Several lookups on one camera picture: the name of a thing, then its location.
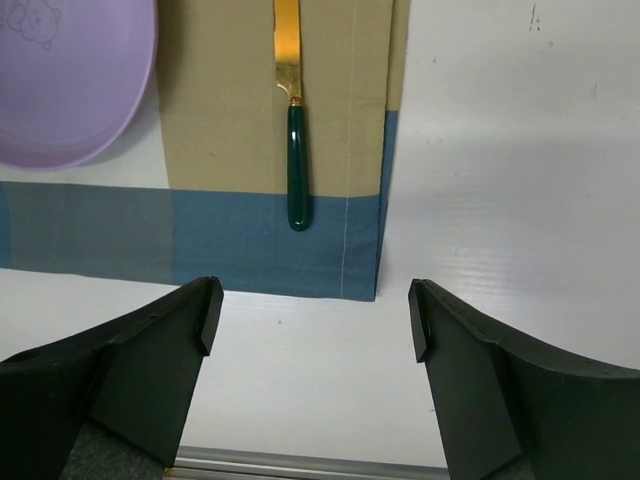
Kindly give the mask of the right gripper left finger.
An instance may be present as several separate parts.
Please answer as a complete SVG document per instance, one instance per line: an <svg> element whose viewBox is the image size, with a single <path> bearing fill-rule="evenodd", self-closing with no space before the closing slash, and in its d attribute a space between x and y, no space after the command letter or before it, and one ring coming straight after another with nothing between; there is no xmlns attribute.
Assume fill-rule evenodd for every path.
<svg viewBox="0 0 640 480"><path fill-rule="evenodd" d="M5 479L160 479L174 464L223 290L202 277L1 364Z"/></svg>

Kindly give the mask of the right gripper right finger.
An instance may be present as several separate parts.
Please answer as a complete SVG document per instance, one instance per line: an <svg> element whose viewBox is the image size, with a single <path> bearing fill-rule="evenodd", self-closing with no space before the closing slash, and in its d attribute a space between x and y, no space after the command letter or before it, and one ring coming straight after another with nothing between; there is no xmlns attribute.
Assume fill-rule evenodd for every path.
<svg viewBox="0 0 640 480"><path fill-rule="evenodd" d="M639 373L510 327L430 280L408 293L453 479L635 479Z"/></svg>

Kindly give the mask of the blue tan checked placemat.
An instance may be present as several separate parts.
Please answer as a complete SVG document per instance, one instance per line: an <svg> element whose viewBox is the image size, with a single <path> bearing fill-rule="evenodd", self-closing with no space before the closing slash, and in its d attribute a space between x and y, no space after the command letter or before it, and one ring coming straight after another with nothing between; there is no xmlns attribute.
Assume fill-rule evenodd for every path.
<svg viewBox="0 0 640 480"><path fill-rule="evenodd" d="M2 266L373 300L408 3L300 5L312 220L296 232L272 3L154 2L153 70L114 143L65 169L1 163Z"/></svg>

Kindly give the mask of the purple plate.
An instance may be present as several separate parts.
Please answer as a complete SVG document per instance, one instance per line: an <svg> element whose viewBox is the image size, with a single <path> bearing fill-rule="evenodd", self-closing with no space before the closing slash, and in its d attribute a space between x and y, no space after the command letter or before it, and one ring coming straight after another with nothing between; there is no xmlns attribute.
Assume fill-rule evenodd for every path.
<svg viewBox="0 0 640 480"><path fill-rule="evenodd" d="M1 4L1 163L94 160L133 120L157 49L154 1Z"/></svg>

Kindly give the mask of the gold knife green handle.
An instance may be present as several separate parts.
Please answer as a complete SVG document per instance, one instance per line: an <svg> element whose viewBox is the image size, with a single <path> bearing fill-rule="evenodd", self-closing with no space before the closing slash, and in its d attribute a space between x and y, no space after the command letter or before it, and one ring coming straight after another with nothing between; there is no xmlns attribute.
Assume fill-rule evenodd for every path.
<svg viewBox="0 0 640 480"><path fill-rule="evenodd" d="M287 215L292 230L309 228L312 220L306 112L303 98L300 2L273 1L276 85L288 97Z"/></svg>

